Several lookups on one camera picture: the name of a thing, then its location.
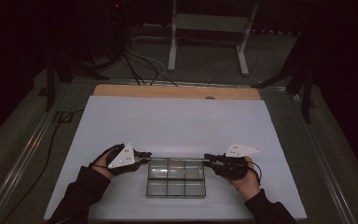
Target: hand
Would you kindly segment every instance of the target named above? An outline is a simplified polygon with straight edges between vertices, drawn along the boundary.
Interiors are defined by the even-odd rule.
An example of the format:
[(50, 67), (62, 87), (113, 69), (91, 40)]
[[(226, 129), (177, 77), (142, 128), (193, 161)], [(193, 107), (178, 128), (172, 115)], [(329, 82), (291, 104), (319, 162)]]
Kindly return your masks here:
[[(252, 164), (252, 159), (249, 157), (244, 158), (248, 161), (248, 167), (253, 169), (254, 165)], [(246, 176), (239, 180), (232, 180), (227, 178), (226, 180), (230, 183), (230, 185), (237, 189), (238, 193), (245, 201), (248, 201), (258, 192), (260, 192), (260, 186), (258, 185), (257, 175), (255, 172), (248, 171)]]
[(106, 150), (104, 154), (93, 163), (94, 165), (91, 166), (91, 169), (98, 171), (101, 175), (104, 175), (108, 179), (112, 179), (114, 177), (114, 175), (108, 171), (106, 164), (106, 157), (111, 151), (112, 150)]

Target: white table surface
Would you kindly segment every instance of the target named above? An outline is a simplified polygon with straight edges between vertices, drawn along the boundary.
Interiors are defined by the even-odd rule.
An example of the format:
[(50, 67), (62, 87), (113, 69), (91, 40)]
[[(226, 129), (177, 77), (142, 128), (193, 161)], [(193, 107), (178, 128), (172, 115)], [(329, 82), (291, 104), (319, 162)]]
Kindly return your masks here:
[[(261, 187), (294, 218), (305, 218), (296, 184), (264, 101), (91, 96), (51, 196), (51, 217), (66, 187), (107, 148), (132, 142), (155, 157), (222, 155), (230, 144), (258, 147), (252, 156), (263, 172)], [(204, 199), (146, 198), (147, 165), (112, 180), (90, 208), (96, 220), (243, 220), (252, 215), (237, 191), (205, 167)]]

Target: wooden board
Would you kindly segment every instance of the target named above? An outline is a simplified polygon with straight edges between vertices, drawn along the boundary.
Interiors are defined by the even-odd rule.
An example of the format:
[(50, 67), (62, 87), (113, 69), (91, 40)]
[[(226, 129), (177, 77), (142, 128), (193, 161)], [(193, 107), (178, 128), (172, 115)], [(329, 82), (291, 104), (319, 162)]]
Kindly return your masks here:
[(133, 86), (108, 84), (98, 85), (95, 88), (93, 95), (189, 99), (205, 99), (208, 97), (220, 100), (261, 100), (260, 94), (255, 89)]

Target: clear plastic container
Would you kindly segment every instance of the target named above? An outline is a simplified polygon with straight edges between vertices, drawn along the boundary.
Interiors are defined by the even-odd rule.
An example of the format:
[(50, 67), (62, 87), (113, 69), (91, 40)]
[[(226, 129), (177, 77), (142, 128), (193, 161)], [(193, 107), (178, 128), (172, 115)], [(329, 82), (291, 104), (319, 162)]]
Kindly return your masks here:
[(158, 159), (149, 162), (146, 196), (151, 198), (205, 198), (202, 161)]

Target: cable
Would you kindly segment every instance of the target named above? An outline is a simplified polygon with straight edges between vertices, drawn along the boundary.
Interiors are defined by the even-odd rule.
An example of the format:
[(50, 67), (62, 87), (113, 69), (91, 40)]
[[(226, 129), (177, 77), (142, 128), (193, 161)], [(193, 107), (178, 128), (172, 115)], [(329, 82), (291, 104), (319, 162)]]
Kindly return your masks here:
[[(109, 6), (107, 5), (107, 1), (105, 0), (104, 3), (105, 3), (106, 11), (109, 14)], [(109, 23), (109, 26), (111, 26), (112, 22), (110, 20), (110, 16), (107, 17), (107, 21)], [(113, 32), (113, 31), (109, 30), (109, 32), (108, 32), (109, 42), (108, 42), (108, 45), (107, 45), (106, 53), (104, 54), (105, 56), (108, 56), (109, 51), (110, 51), (110, 49), (112, 47), (112, 34), (110, 32)]]
[(147, 60), (150, 60), (150, 61), (159, 63), (159, 64), (161, 64), (161, 66), (164, 68), (164, 70), (162, 71), (162, 73), (161, 73), (158, 77), (156, 77), (155, 79), (152, 80), (152, 82), (150, 83), (150, 86), (153, 85), (153, 83), (156, 82), (159, 78), (161, 78), (161, 77), (164, 76), (165, 72), (167, 71), (167, 67), (164, 65), (164, 63), (162, 63), (162, 62), (160, 62), (160, 61), (157, 61), (156, 59), (152, 59), (152, 58), (148, 58), (148, 57), (145, 57), (145, 56), (136, 54), (136, 53), (130, 51), (130, 50), (127, 48), (127, 46), (125, 46), (124, 48), (125, 48), (125, 50), (126, 50), (127, 52), (129, 52), (130, 54), (135, 55), (135, 56), (137, 56), (137, 57), (139, 57), (139, 58), (144, 58), (144, 59), (147, 59)]
[(147, 32), (147, 33), (134, 33), (134, 32), (131, 32), (131, 34), (132, 35), (154, 35), (154, 34), (161, 34), (161, 33), (164, 33), (164, 32), (170, 32), (170, 31), (171, 31), (171, 28), (166, 27), (166, 28), (163, 28), (163, 30), (159, 30), (159, 31)]
[(256, 163), (254, 163), (254, 162), (252, 162), (252, 161), (248, 161), (248, 162), (250, 162), (251, 164), (253, 164), (253, 165), (255, 165), (255, 166), (257, 167), (257, 169), (258, 169), (260, 175), (257, 173), (257, 171), (256, 171), (255, 169), (250, 168), (250, 167), (249, 167), (248, 169), (251, 169), (253, 172), (255, 172), (255, 174), (256, 174), (256, 176), (257, 176), (258, 184), (260, 185), (261, 175), (262, 175), (260, 166), (258, 166)]
[[(175, 39), (183, 39), (183, 38), (186, 38), (188, 36), (190, 36), (194, 31), (191, 30), (188, 32), (188, 34), (184, 35), (184, 36), (179, 36), (179, 37), (176, 37)], [(170, 35), (164, 35), (164, 36), (150, 36), (150, 35), (141, 35), (141, 36), (136, 36), (134, 37), (132, 40), (137, 40), (137, 39), (168, 39), (168, 38), (171, 38)]]
[(228, 39), (230, 36), (232, 36), (232, 33), (229, 32), (215, 32), (215, 33), (221, 33), (223, 34), (221, 37), (216, 38), (215, 40), (212, 41), (203, 41), (202, 40), (202, 35), (204, 35), (205, 37), (211, 39), (212, 37), (207, 36), (206, 34), (202, 34), (201, 31), (193, 31), (191, 34), (194, 35), (196, 37), (196, 40), (191, 40), (188, 39), (189, 35), (186, 38), (182, 38), (184, 42), (186, 42), (185, 44), (180, 44), (178, 43), (179, 46), (187, 46), (187, 45), (212, 45), (215, 43), (218, 43), (222, 40)]
[(257, 63), (258, 63), (258, 60), (260, 59), (260, 50), (261, 50), (261, 46), (263, 45), (264, 36), (266, 36), (266, 33), (263, 33), (263, 36), (261, 37), (260, 44), (258, 45), (257, 59), (255, 60), (255, 63), (254, 63), (254, 65), (252, 66), (252, 69), (249, 71), (249, 75), (252, 74), (253, 70), (255, 69), (255, 66), (256, 66)]
[[(134, 60), (134, 59), (132, 59), (132, 58), (129, 58), (129, 60), (131, 60), (131, 61), (133, 61), (133, 62), (135, 62), (135, 63), (138, 63), (138, 64), (140, 64), (140, 65), (142, 65), (142, 66), (144, 66), (144, 67), (147, 67), (147, 68), (149, 68), (149, 69), (155, 71), (156, 74), (157, 74), (157, 76), (159, 75), (159, 72), (158, 72), (158, 70), (157, 70), (157, 68), (156, 68), (155, 65), (153, 65), (150, 61), (148, 61), (148, 60), (146, 60), (146, 59), (144, 59), (144, 58), (141, 58), (141, 59), (144, 60), (145, 62), (149, 63), (151, 66), (149, 66), (149, 65), (147, 65), (147, 64), (144, 64), (144, 63), (140, 63), (140, 62), (138, 62), (138, 61), (136, 61), (136, 60)], [(176, 83), (174, 83), (172, 80), (170, 80), (169, 78), (167, 78), (167, 77), (162, 77), (162, 78), (166, 79), (167, 81), (171, 82), (174, 86), (178, 87), (178, 85), (177, 85)]]
[(203, 12), (203, 6), (205, 4), (205, 0), (202, 0), (202, 3), (201, 3), (201, 10), (200, 10), (200, 15), (202, 15), (202, 12)]
[[(251, 70), (249, 71), (248, 76), (250, 76), (253, 73), (253, 71), (255, 69), (255, 66), (258, 63), (258, 60), (260, 59), (260, 50), (261, 50), (261, 46), (263, 45), (264, 36), (266, 36), (266, 32), (263, 33), (263, 36), (261, 37), (260, 43), (258, 44), (257, 59), (255, 60)], [(240, 88), (242, 88), (246, 84), (246, 82), (247, 82), (247, 78), (246, 78), (245, 82), (240, 86)]]
[[(196, 37), (195, 40), (190, 40), (189, 38), (194, 35)], [(202, 42), (202, 38), (196, 33), (196, 31), (191, 32), (185, 38), (180, 39), (182, 41), (178, 41), (176, 44), (178, 46), (189, 46), (189, 45), (198, 45)]]
[(69, 114), (67, 114), (65, 117), (63, 117), (61, 120), (59, 120), (59, 122), (57, 123), (57, 126), (54, 129), (53, 135), (51, 136), (50, 144), (48, 146), (48, 155), (47, 155), (45, 165), (43, 166), (42, 171), (40, 172), (39, 176), (37, 177), (37, 179), (33, 183), (33, 185), (27, 190), (27, 192), (25, 192), (25, 194), (22, 196), (22, 198), (13, 207), (13, 209), (11, 209), (11, 211), (5, 216), (5, 218), (1, 222), (2, 224), (7, 222), (7, 220), (10, 218), (10, 216), (16, 211), (16, 209), (20, 206), (20, 204), (25, 200), (25, 198), (29, 195), (29, 193), (34, 189), (34, 187), (36, 186), (37, 182), (39, 182), (39, 180), (42, 177), (43, 173), (45, 173), (46, 169), (48, 168), (48, 163), (50, 161), (50, 156), (51, 156), (51, 151), (52, 151), (52, 148), (53, 148), (54, 138), (55, 138), (55, 135), (57, 133), (58, 128), (62, 124), (62, 121), (66, 120), (67, 118), (69, 118), (70, 116), (73, 116), (74, 114), (76, 114), (78, 112), (83, 112), (83, 111), (84, 111), (84, 109), (80, 109), (80, 110), (73, 111), (73, 112), (67, 112)]
[(138, 83), (138, 85), (141, 85), (141, 83), (139, 82), (139, 79), (141, 79), (142, 82), (144, 83), (144, 85), (146, 85), (145, 80), (143, 78), (141, 78), (140, 76), (138, 76), (138, 74), (136, 74), (135, 69), (133, 69), (133, 67), (132, 67), (132, 65), (130, 63), (130, 60), (129, 60), (129, 58), (128, 58), (128, 56), (127, 56), (125, 51), (123, 52), (123, 56), (126, 59), (127, 64), (128, 64), (128, 66), (129, 66), (129, 68), (131, 70), (131, 73), (132, 73), (133, 77), (135, 78), (136, 82)]
[(232, 66), (232, 64), (234, 63), (235, 60), (232, 60), (231, 63), (229, 64), (229, 66), (227, 66), (225, 69), (223, 69), (221, 72), (219, 72), (216, 76), (214, 76), (214, 78), (208, 83), (208, 86), (209, 87), (213, 82), (214, 80), (219, 77), (220, 75), (222, 75), (224, 72), (226, 72), (226, 70), (228, 70), (228, 68), (230, 68)]

